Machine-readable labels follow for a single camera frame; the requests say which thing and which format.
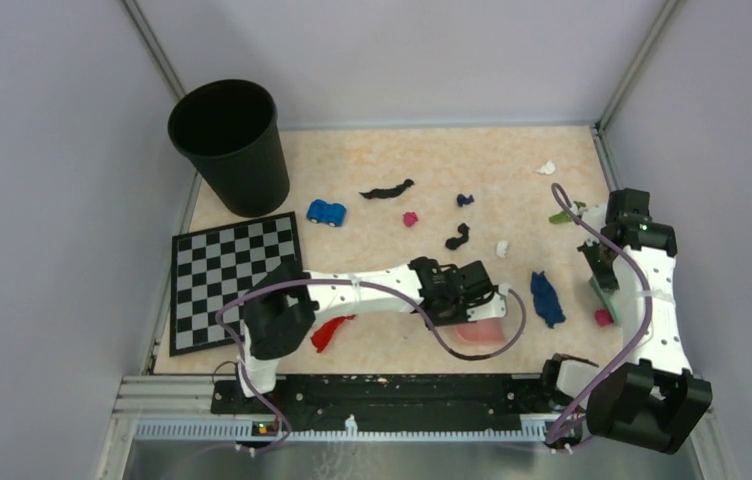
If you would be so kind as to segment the green hand brush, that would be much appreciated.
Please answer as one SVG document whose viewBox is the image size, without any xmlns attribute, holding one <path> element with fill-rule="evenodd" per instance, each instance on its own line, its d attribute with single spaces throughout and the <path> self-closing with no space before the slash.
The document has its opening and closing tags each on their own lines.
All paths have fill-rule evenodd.
<svg viewBox="0 0 752 480">
<path fill-rule="evenodd" d="M 595 276 L 590 278 L 589 285 L 595 295 L 600 299 L 603 308 L 608 312 L 610 321 L 614 324 L 618 324 L 619 315 L 613 301 L 613 295 L 616 293 L 616 290 L 602 287 Z"/>
</svg>

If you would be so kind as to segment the large blue paper scrap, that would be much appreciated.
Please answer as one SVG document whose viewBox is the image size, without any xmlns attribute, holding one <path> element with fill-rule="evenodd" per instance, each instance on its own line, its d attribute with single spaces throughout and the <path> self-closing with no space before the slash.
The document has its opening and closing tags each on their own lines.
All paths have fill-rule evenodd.
<svg viewBox="0 0 752 480">
<path fill-rule="evenodd" d="M 553 329 L 556 325 L 566 321 L 558 294 L 547 279 L 545 272 L 532 273 L 530 290 L 535 312 L 548 328 Z"/>
</svg>

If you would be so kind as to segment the small black paper scrap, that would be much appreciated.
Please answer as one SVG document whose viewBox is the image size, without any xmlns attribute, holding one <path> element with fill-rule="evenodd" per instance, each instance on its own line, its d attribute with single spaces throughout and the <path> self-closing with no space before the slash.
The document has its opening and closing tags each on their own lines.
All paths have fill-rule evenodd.
<svg viewBox="0 0 752 480">
<path fill-rule="evenodd" d="M 466 223 L 461 223 L 457 227 L 458 235 L 450 237 L 445 241 L 445 247 L 450 251 L 455 251 L 469 241 L 470 228 Z"/>
</svg>

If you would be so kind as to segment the black plastic trash bin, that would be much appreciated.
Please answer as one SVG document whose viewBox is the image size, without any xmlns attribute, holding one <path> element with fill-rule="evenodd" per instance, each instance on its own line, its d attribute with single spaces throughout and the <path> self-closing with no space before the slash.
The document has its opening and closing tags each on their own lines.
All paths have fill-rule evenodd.
<svg viewBox="0 0 752 480">
<path fill-rule="evenodd" d="M 224 79 L 180 99 L 167 133 L 231 213 L 256 218 L 278 209 L 290 191 L 277 117 L 264 87 Z"/>
</svg>

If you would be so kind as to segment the red paper scrap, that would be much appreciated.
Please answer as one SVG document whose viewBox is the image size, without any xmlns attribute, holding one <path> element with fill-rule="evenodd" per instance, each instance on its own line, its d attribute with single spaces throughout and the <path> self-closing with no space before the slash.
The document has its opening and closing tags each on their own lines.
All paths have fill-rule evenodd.
<svg viewBox="0 0 752 480">
<path fill-rule="evenodd" d="M 334 317 L 314 331 L 310 337 L 311 344 L 317 353 L 323 353 L 329 346 L 336 331 L 346 322 L 355 320 L 356 315 Z"/>
</svg>

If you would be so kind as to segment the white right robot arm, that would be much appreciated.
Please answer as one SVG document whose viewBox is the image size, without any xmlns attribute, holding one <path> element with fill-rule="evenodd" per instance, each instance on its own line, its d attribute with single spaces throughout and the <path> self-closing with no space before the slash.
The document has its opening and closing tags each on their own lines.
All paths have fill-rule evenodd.
<svg viewBox="0 0 752 480">
<path fill-rule="evenodd" d="M 604 367 L 554 359 L 557 372 L 540 382 L 538 397 L 546 409 L 561 413 L 543 443 L 570 448 L 571 432 L 584 426 L 592 436 L 672 455 L 713 400 L 711 383 L 695 376 L 680 338 L 675 230 L 654 221 L 646 191 L 614 190 L 606 203 L 583 212 L 560 184 L 551 191 L 587 233 L 578 250 L 624 344 Z"/>
</svg>

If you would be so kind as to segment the green paper scrap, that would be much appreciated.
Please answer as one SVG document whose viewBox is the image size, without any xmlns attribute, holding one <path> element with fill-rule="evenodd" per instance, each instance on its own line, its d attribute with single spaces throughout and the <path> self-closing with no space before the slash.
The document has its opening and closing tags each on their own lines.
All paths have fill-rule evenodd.
<svg viewBox="0 0 752 480">
<path fill-rule="evenodd" d="M 573 216 L 581 217 L 587 209 L 587 204 L 575 201 L 568 209 L 564 209 L 548 217 L 548 222 L 553 225 L 561 225 L 573 222 Z"/>
</svg>

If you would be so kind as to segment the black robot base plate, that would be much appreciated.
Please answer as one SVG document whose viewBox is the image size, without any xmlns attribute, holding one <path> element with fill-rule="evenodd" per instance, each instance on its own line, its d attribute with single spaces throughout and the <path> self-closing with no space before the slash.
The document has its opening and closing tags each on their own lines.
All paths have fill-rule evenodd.
<svg viewBox="0 0 752 480">
<path fill-rule="evenodd" d="M 375 433 L 520 430 L 570 402 L 545 374 L 290 374 L 261 399 L 237 378 L 215 382 L 210 410 L 239 419 L 281 412 L 296 433 L 356 426 Z"/>
</svg>

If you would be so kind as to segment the small dark blue scrap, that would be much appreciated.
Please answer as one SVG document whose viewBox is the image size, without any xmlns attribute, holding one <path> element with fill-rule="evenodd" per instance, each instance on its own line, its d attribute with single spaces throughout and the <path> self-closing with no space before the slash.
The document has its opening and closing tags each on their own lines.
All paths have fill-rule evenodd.
<svg viewBox="0 0 752 480">
<path fill-rule="evenodd" d="M 458 194 L 456 196 L 456 203 L 459 208 L 463 208 L 472 204 L 475 201 L 472 195 Z"/>
</svg>

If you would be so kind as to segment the small white paper scrap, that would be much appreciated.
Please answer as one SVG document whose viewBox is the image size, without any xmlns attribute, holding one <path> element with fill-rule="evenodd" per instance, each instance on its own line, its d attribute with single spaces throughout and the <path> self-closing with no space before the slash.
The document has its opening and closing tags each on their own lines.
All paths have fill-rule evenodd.
<svg viewBox="0 0 752 480">
<path fill-rule="evenodd" d="M 504 259 L 508 255 L 509 242 L 506 240 L 500 240 L 495 245 L 495 255 L 497 258 Z"/>
</svg>

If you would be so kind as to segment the white paper scrap near wall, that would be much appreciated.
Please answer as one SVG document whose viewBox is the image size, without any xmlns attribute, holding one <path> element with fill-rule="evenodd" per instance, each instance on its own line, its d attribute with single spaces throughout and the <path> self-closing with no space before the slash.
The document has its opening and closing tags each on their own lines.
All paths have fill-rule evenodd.
<svg viewBox="0 0 752 480">
<path fill-rule="evenodd" d="M 556 170 L 557 170 L 557 167 L 555 163 L 552 160 L 548 160 L 544 164 L 539 166 L 535 170 L 535 172 L 540 175 L 549 176 L 549 175 L 553 175 L 556 172 Z"/>
</svg>

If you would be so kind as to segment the pink plastic dustpan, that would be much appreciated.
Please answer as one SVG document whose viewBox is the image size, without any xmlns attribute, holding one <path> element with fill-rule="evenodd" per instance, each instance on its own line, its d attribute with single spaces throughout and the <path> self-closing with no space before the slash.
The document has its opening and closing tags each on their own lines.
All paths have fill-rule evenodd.
<svg viewBox="0 0 752 480">
<path fill-rule="evenodd" d="M 499 318 L 483 319 L 453 326 L 455 338 L 466 345 L 493 345 L 505 342 L 502 322 Z"/>
</svg>

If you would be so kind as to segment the long black paper scrap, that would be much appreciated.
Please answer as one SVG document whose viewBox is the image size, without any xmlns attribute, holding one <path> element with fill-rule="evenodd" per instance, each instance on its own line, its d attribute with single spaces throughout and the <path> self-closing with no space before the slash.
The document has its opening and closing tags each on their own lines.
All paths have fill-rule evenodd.
<svg viewBox="0 0 752 480">
<path fill-rule="evenodd" d="M 374 188 L 366 192 L 360 192 L 360 195 L 367 200 L 392 199 L 402 195 L 406 190 L 415 185 L 415 182 L 407 178 L 402 183 L 391 188 Z"/>
</svg>

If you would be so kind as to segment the black and grey checkerboard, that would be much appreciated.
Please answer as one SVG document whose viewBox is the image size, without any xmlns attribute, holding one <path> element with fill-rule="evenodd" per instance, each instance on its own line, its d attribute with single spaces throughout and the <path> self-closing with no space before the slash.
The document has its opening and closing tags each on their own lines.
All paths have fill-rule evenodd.
<svg viewBox="0 0 752 480">
<path fill-rule="evenodd" d="M 174 236 L 169 354 L 231 344 L 216 312 L 285 262 L 302 264 L 292 212 Z"/>
</svg>

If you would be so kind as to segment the magenta paper scrap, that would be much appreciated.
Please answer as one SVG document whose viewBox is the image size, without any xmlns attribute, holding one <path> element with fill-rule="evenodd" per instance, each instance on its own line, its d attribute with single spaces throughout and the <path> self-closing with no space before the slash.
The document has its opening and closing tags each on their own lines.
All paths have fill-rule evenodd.
<svg viewBox="0 0 752 480">
<path fill-rule="evenodd" d="M 415 212 L 405 212 L 402 216 L 402 222 L 405 227 L 411 228 L 418 222 L 418 216 Z"/>
</svg>

